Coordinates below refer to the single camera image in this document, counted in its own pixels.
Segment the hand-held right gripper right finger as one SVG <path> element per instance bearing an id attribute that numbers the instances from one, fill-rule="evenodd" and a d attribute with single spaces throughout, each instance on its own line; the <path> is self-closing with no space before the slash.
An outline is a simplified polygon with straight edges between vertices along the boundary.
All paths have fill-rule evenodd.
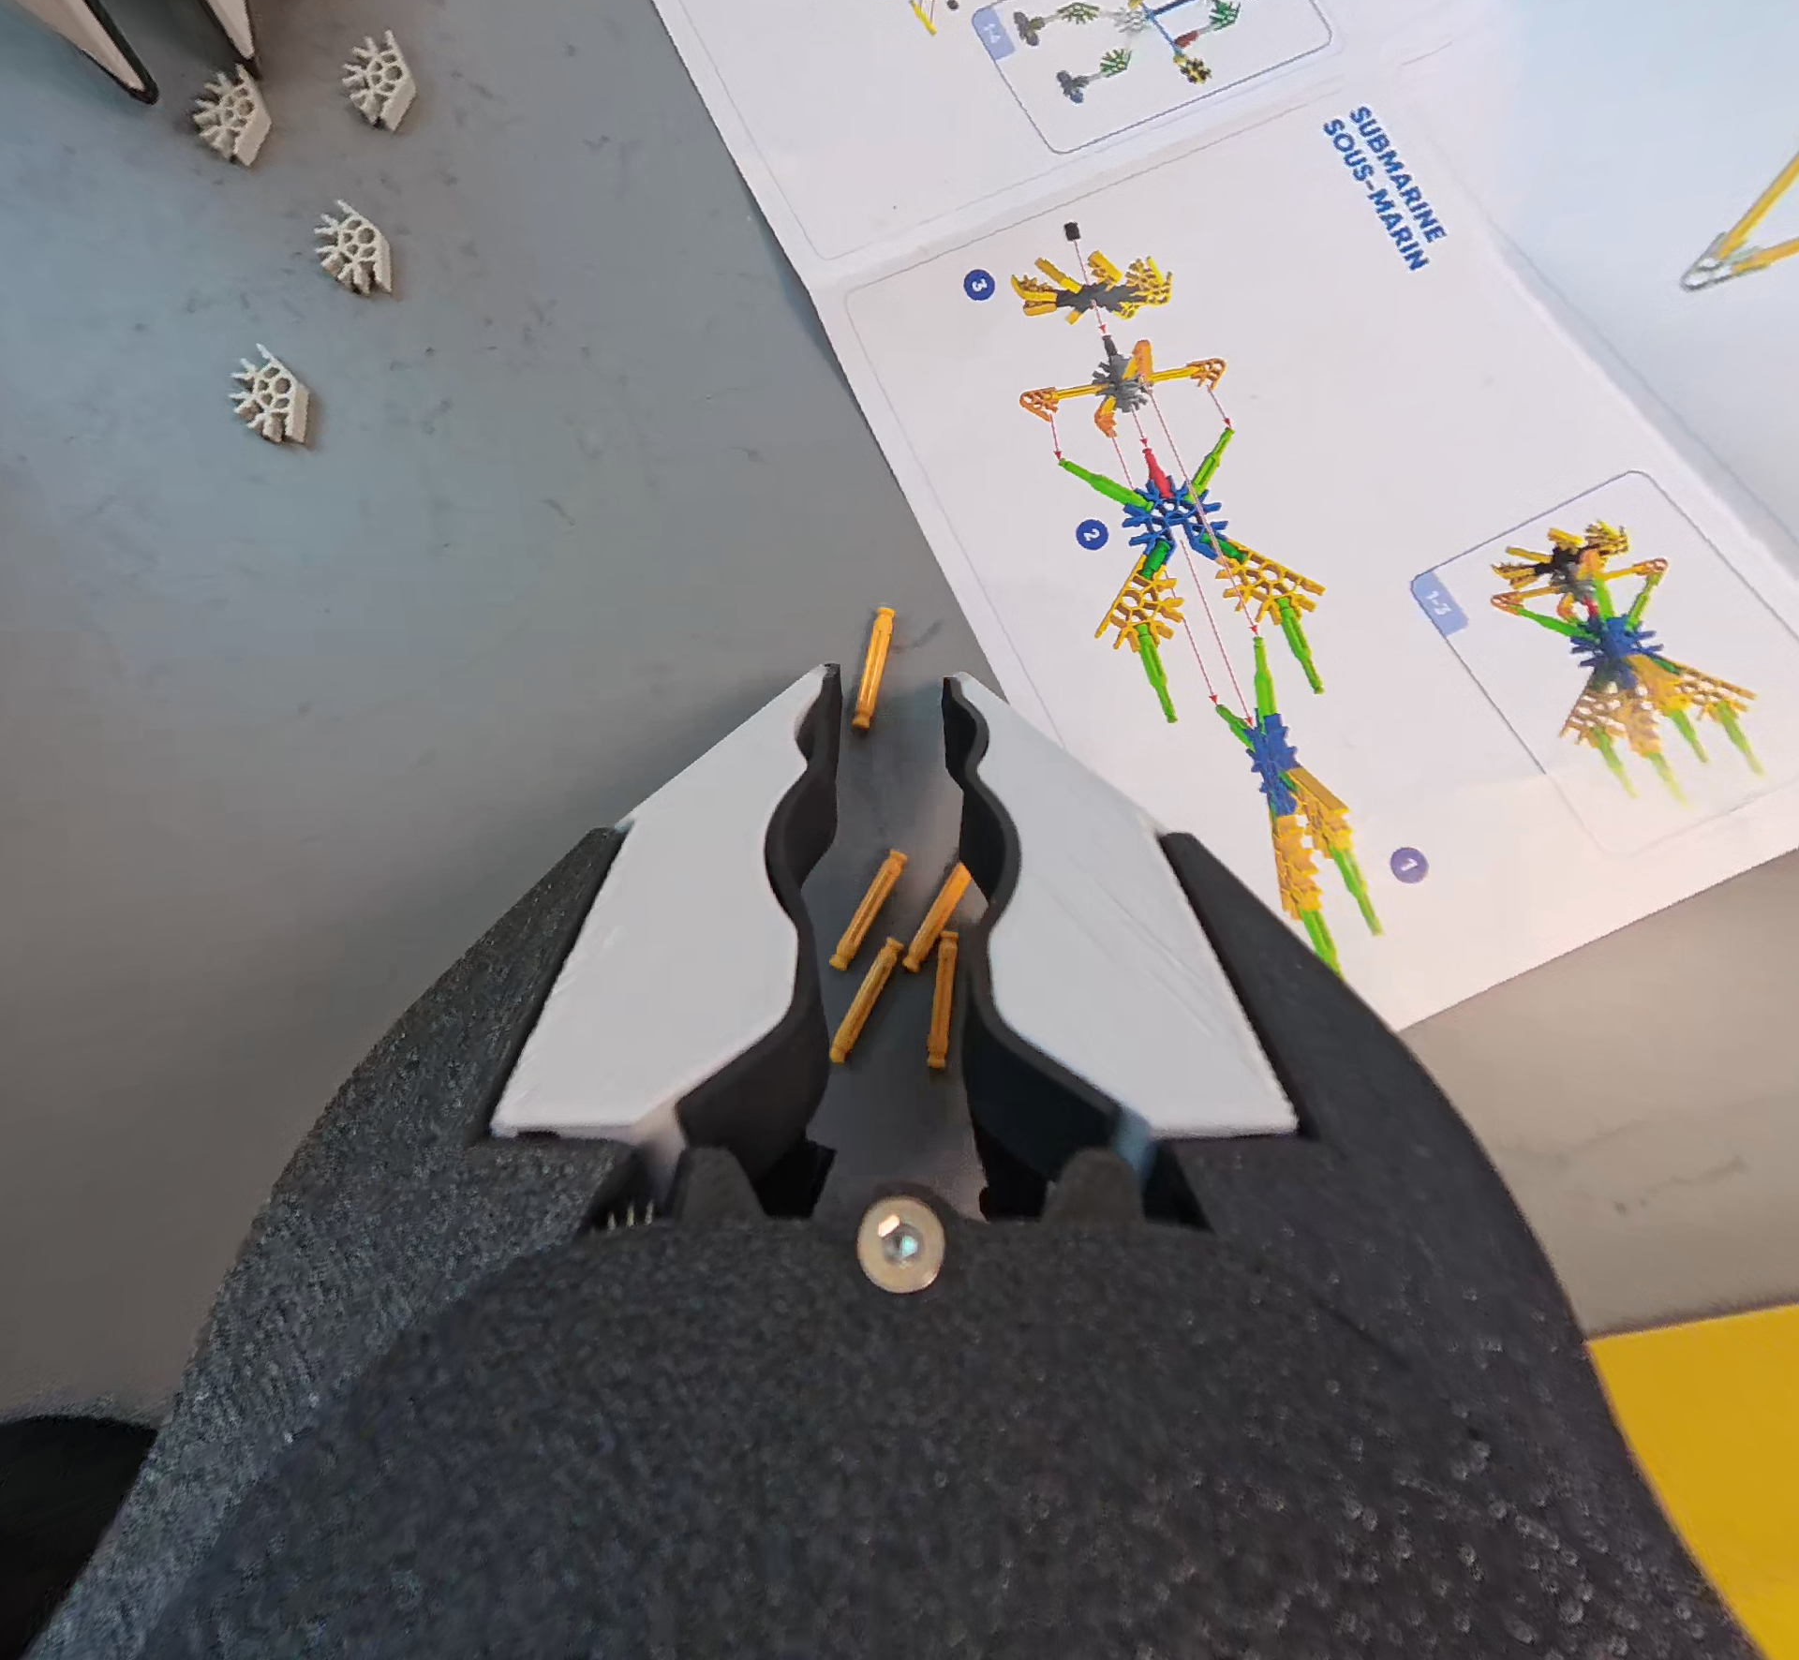
<path id="1" fill-rule="evenodd" d="M 968 673 L 941 685 L 964 941 L 964 1091 L 990 1221 L 1037 1219 L 1083 1150 L 1143 1190 L 1162 1146 L 1286 1136 L 1298 1112 L 1161 825 Z"/>

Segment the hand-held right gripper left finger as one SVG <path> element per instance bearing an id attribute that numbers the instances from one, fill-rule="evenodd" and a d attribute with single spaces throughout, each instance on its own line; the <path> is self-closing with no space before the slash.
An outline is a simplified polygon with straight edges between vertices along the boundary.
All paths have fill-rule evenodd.
<path id="1" fill-rule="evenodd" d="M 841 671 L 818 666 L 613 830 L 495 1136 L 631 1147 L 670 1188 L 717 1147 L 752 1185 L 805 1146 L 829 1084 L 802 886 L 836 836 Z"/>

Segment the grey snowflake connector piece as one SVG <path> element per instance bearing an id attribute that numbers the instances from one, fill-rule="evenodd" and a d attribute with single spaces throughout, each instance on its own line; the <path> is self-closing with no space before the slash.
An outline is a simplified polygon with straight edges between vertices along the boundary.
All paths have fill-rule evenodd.
<path id="1" fill-rule="evenodd" d="M 416 107 L 418 80 L 394 30 L 361 38 L 342 65 L 342 92 L 375 130 L 400 131 Z"/>
<path id="2" fill-rule="evenodd" d="M 305 446 L 310 438 L 310 390 L 267 344 L 241 358 L 230 403 L 237 420 L 269 445 Z"/>
<path id="3" fill-rule="evenodd" d="M 314 236 L 315 259 L 337 286 L 360 297 L 390 297 L 394 290 L 391 240 L 350 201 L 337 200 L 334 212 L 322 219 Z"/>
<path id="4" fill-rule="evenodd" d="M 193 103 L 193 126 L 218 158 L 255 166 L 272 135 L 272 112 L 249 65 L 207 79 Z"/>

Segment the white building instruction sheet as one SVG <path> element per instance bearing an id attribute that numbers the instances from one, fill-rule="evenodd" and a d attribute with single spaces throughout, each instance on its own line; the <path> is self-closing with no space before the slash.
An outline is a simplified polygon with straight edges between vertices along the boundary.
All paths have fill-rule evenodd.
<path id="1" fill-rule="evenodd" d="M 1009 700 L 1414 1024 L 1797 845 L 1797 585 L 1456 181 L 1521 0 L 654 0 Z"/>

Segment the yellow plastic box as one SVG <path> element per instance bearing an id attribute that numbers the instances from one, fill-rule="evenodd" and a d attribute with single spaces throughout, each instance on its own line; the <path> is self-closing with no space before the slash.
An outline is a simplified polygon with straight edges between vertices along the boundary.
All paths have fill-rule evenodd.
<path id="1" fill-rule="evenodd" d="M 1768 1656 L 1797 1654 L 1797 1307 L 1588 1345 L 1676 1531 Z"/>

